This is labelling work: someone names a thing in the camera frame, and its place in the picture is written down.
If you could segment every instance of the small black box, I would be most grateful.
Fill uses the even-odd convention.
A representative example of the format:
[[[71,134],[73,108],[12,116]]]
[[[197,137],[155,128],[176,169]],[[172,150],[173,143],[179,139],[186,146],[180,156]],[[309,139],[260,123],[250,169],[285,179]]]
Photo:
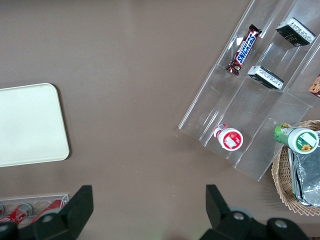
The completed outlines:
[[[276,31],[295,47],[308,45],[316,38],[312,31],[294,17],[281,22]]]
[[[284,85],[284,81],[280,77],[263,66],[252,66],[248,75],[269,89],[281,90]]]

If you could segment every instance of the woven basket rim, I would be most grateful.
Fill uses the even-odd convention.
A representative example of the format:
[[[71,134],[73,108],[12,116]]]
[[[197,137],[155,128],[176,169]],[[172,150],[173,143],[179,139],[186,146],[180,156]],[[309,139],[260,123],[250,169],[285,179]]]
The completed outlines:
[[[320,130],[320,120],[307,120],[299,123],[299,127]],[[291,173],[288,168],[288,147],[284,145],[273,160],[271,174],[282,202],[294,213],[307,216],[320,216],[320,207],[305,206],[299,203],[292,193]]]

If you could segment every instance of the acrylic tiered shelf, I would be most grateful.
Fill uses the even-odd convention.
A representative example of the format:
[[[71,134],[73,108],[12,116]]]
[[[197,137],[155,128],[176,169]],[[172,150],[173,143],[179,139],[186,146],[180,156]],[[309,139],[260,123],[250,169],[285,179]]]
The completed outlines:
[[[252,0],[217,63],[194,98],[179,129],[197,138],[206,148],[232,166],[260,180],[282,145],[273,138],[279,123],[297,125],[318,97],[308,90],[320,73],[320,1]],[[276,27],[295,17],[316,39],[294,47]],[[249,26],[262,30],[239,75],[225,70],[234,58]],[[282,90],[269,89],[248,77],[252,66],[261,65],[284,81]],[[239,150],[223,149],[214,128],[227,124],[243,134]]]

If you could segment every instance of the aluminum foil package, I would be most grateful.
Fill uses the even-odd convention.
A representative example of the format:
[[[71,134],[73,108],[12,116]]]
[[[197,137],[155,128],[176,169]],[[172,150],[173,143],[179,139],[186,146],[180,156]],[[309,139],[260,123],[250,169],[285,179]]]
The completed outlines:
[[[303,205],[320,207],[320,147],[310,154],[290,149],[288,154],[295,198]]]

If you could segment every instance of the red soda can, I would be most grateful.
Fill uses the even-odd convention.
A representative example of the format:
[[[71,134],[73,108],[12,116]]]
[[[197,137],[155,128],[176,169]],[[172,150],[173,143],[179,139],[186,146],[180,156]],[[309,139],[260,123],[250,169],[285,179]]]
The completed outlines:
[[[32,221],[31,224],[33,224],[35,221],[38,220],[38,218],[42,217],[45,214],[48,213],[57,213],[65,206],[65,203],[62,201],[62,199],[56,199],[51,203],[46,209],[44,209],[42,212],[40,212]]]
[[[15,222],[16,224],[21,223],[21,221],[32,214],[33,209],[29,203],[22,203],[17,206],[11,213],[3,218],[0,218],[0,223],[4,222]]]
[[[5,212],[5,207],[0,203],[0,216]]]

